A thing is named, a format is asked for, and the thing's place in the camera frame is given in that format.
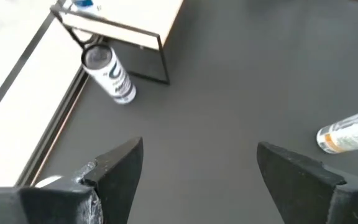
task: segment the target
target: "spray can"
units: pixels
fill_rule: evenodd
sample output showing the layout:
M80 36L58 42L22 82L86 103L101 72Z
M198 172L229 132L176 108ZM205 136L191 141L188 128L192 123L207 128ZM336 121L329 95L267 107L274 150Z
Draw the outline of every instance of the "spray can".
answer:
M317 143L328 153L336 154L358 149L358 114L321 128Z
M81 62L85 71L106 90L116 103L124 105L135 98L136 87L110 45L88 46L81 55Z

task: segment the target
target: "black table surface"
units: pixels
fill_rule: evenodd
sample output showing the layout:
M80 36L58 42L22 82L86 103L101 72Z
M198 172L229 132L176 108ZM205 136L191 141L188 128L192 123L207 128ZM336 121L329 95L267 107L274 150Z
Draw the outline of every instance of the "black table surface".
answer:
M165 49L172 85L133 78L129 105L88 80L42 177L143 136L129 223L222 224L282 223L259 141L358 175L358 151L325 154L315 140L358 113L358 2L185 0Z

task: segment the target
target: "can label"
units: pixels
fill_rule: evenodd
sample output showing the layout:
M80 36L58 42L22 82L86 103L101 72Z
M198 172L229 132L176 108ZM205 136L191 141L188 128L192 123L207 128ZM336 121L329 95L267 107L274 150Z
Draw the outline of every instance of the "can label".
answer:
M112 96L116 103L130 103L135 98L136 88L111 46L91 45L83 51L81 61L86 72Z
M321 128L317 133L317 143L331 154L358 149L358 114Z

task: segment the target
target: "silver can cap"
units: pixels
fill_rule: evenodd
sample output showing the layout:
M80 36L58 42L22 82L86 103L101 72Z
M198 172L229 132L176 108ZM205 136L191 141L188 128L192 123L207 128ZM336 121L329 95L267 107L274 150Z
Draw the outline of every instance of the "silver can cap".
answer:
M92 70L106 67L112 59L110 46L107 44L90 45L82 52L82 64Z

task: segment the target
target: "white shelf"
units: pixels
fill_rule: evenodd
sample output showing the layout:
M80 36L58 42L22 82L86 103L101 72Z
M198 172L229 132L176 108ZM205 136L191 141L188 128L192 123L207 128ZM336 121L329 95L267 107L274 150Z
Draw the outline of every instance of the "white shelf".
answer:
M101 10L98 12L98 16L159 34L162 45L164 45L182 2L183 0L99 0L97 3L100 3ZM63 23L71 27L158 49L157 39L146 34L71 14L62 14L62 18Z

